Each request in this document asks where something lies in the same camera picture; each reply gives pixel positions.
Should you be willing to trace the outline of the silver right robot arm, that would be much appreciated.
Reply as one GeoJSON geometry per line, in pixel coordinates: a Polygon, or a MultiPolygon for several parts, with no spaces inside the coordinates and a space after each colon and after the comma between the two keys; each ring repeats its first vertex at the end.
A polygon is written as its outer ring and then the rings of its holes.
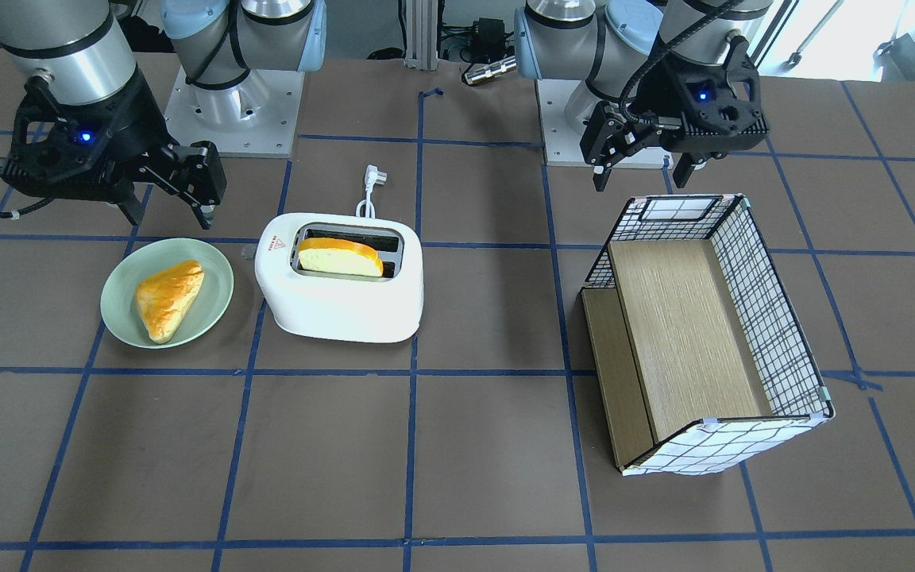
{"type": "MultiPolygon", "coordinates": [[[[316,72],[326,54],[323,1],[164,1],[160,14],[208,133],[280,126],[262,72],[316,72]]],[[[0,1],[0,46],[25,76],[0,177],[35,199],[0,218],[88,200],[137,226],[134,186],[152,184],[213,225],[226,191],[219,144],[171,133],[108,2],[0,1]]]]}

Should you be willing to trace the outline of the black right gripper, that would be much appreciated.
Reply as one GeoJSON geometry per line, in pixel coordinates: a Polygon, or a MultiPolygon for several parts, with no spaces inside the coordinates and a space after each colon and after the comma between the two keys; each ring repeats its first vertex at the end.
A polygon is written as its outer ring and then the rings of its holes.
{"type": "Polygon", "coordinates": [[[141,70],[99,102],[58,102],[41,75],[29,77],[1,177],[30,198],[95,200],[120,207],[132,225],[143,209],[135,181],[159,184],[197,207],[213,228],[226,174],[213,141],[176,145],[141,70]]]}

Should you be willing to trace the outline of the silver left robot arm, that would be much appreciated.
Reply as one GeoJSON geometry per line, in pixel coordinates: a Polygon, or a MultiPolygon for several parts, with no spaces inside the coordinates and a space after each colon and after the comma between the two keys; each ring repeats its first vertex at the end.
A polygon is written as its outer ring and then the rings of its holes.
{"type": "Polygon", "coordinates": [[[649,148],[678,153],[682,188],[708,160],[770,132],[748,33],[769,1],[527,1],[513,25],[528,79],[578,80],[591,95],[580,138],[596,191],[649,148]]]}

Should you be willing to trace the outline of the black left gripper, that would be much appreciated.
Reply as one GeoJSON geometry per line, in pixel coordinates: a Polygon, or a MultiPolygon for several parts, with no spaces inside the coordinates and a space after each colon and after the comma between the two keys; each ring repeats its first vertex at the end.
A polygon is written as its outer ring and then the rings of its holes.
{"type": "Polygon", "coordinates": [[[612,102],[597,102],[580,140],[595,191],[605,191],[615,165],[649,146],[683,153],[672,173],[683,189],[711,153],[747,151],[765,140],[770,127],[748,46],[745,37],[734,37],[725,61],[712,65],[668,53],[639,81],[633,121],[621,118],[612,102]]]}

